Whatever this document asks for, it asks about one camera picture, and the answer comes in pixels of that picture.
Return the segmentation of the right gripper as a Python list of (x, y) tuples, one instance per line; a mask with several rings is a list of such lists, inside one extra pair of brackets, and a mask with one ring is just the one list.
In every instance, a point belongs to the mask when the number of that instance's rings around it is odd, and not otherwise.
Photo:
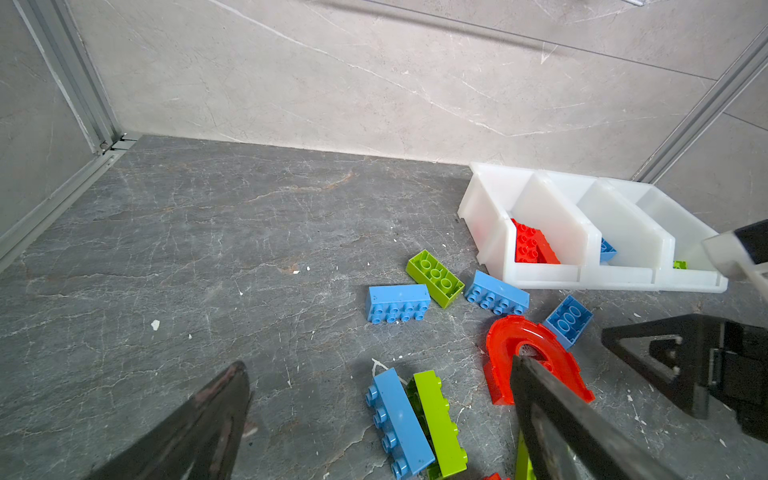
[(685, 413), (706, 418), (712, 395), (767, 442), (765, 328), (688, 314), (606, 328), (601, 342)]

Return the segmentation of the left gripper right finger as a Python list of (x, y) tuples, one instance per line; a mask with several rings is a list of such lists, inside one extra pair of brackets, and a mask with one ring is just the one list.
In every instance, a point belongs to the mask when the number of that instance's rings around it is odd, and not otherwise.
[(678, 479), (531, 357), (514, 358), (510, 386), (539, 479), (577, 479), (578, 458), (596, 479)]

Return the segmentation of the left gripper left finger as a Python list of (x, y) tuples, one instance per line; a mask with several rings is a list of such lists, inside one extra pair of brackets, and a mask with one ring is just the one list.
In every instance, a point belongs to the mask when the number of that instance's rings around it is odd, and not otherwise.
[(238, 360), (90, 479), (229, 479), (251, 398)]

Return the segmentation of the blue lego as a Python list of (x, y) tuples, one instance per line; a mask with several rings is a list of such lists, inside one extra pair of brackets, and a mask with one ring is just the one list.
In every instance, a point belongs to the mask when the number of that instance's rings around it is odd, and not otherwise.
[(394, 369), (373, 378), (365, 401), (373, 409), (373, 423), (382, 433), (381, 444), (392, 458), (396, 479), (411, 479), (436, 460)]
[(475, 272), (465, 298), (496, 316), (524, 315), (530, 306), (530, 295), (480, 270)]
[(601, 247), (601, 250), (600, 250), (601, 264), (607, 264), (617, 255), (617, 250), (604, 238), (601, 239), (600, 247)]
[(372, 286), (366, 300), (367, 321), (372, 324), (421, 321), (431, 297), (423, 284)]
[(568, 295), (545, 319), (543, 325), (551, 331), (565, 350), (569, 350), (589, 325), (594, 314), (573, 296)]

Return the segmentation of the white three-compartment bin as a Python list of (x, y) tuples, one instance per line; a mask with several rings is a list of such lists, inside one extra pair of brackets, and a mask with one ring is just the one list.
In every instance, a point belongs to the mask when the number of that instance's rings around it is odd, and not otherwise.
[[(722, 293), (727, 279), (701, 242), (716, 232), (656, 186), (473, 163), (460, 203), (488, 273), (521, 289)], [(559, 264), (516, 263), (516, 228), (540, 230)], [(616, 250), (600, 263), (601, 239)], [(675, 260), (686, 270), (674, 269)]]

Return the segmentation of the green lego under arch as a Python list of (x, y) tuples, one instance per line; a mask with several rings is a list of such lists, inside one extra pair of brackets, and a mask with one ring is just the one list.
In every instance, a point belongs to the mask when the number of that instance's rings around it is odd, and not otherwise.
[(514, 479), (536, 480), (535, 472), (533, 470), (530, 454), (523, 436), (523, 432), (520, 432), (518, 436), (516, 470)]

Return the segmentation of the red arch lego piece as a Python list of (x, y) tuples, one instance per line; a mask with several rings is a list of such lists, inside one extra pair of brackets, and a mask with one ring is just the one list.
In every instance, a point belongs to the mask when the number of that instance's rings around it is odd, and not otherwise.
[(538, 361), (585, 402), (595, 400), (594, 393), (581, 378), (574, 356), (541, 324), (519, 315), (500, 318), (490, 327), (486, 349), (489, 360), (484, 366), (484, 374), (494, 405), (514, 404), (511, 373), (517, 356)]

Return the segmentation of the green lego top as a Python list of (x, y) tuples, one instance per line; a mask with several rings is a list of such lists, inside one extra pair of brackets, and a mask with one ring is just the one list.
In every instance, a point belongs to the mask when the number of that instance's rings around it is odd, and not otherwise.
[(433, 300), (448, 308), (463, 292), (465, 284), (427, 250), (408, 260), (406, 272), (417, 283), (424, 284)]

